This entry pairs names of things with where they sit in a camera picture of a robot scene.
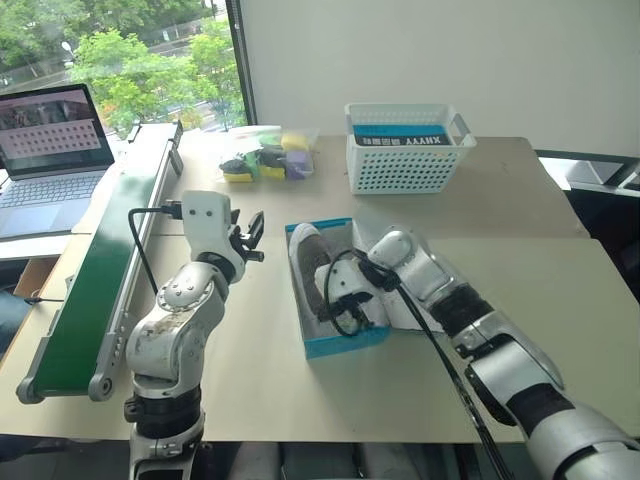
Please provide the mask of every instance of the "white wall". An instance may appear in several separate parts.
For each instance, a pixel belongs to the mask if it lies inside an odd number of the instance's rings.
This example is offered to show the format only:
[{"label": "white wall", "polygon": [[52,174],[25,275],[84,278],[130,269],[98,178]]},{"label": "white wall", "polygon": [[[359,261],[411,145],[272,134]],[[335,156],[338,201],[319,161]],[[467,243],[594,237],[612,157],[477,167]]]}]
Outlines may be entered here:
[{"label": "white wall", "polygon": [[260,123],[446,102],[476,135],[640,153],[638,0],[243,0]]}]

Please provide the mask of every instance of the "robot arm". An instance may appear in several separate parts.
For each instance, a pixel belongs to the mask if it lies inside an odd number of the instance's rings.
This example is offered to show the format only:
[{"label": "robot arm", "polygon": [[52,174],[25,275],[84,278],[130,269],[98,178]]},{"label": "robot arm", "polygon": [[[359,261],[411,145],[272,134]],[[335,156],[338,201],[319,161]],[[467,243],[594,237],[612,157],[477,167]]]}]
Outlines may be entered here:
[{"label": "robot arm", "polygon": [[[411,232],[393,230],[369,252],[442,325],[465,376],[489,413],[517,425],[547,479],[631,479],[640,472],[640,445],[592,408],[574,402],[551,359],[483,300],[446,261]],[[383,278],[360,264],[374,284]]]},{"label": "robot arm", "polygon": [[126,347],[134,373],[134,394],[124,406],[125,419],[134,424],[131,480],[167,471],[189,479],[204,431],[200,380],[207,338],[224,316],[229,285],[242,279],[247,261],[263,259],[254,250],[264,229],[262,213],[242,234],[235,224],[239,211],[224,195],[186,192],[181,211],[192,261],[162,285]]}]

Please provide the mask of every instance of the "cable connector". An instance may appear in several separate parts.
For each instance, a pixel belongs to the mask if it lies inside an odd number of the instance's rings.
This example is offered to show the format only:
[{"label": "cable connector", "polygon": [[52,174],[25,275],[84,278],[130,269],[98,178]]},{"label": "cable connector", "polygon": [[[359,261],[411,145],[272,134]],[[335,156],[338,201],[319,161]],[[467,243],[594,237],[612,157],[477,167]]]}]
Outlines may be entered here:
[{"label": "cable connector", "polygon": [[162,213],[168,213],[174,220],[182,220],[182,202],[179,200],[168,200],[166,204],[160,206]]}]

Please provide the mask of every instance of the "green foliage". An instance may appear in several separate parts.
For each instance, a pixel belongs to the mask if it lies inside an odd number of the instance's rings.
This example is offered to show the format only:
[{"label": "green foliage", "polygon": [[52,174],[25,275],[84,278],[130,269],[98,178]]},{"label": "green foliage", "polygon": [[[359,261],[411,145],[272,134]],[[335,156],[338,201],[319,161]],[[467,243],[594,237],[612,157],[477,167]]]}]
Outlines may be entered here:
[{"label": "green foliage", "polygon": [[166,120],[170,110],[196,102],[191,58],[150,53],[134,34],[83,37],[75,55],[72,80],[89,85],[103,120],[121,136],[135,120]]},{"label": "green foliage", "polygon": [[0,71],[58,58],[62,41],[75,46],[94,32],[146,38],[209,15],[200,0],[0,0]]},{"label": "green foliage", "polygon": [[198,96],[211,104],[225,129],[244,125],[246,118],[229,22],[205,20],[203,30],[191,41]]}]

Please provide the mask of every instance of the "window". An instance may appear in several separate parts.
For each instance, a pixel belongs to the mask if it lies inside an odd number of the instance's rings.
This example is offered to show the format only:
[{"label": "window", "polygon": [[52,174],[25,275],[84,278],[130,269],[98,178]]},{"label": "window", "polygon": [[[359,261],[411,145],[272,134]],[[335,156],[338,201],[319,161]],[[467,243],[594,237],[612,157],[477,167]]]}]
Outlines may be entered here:
[{"label": "window", "polygon": [[0,93],[87,83],[120,137],[136,120],[247,123],[224,0],[0,0],[0,10]]}]

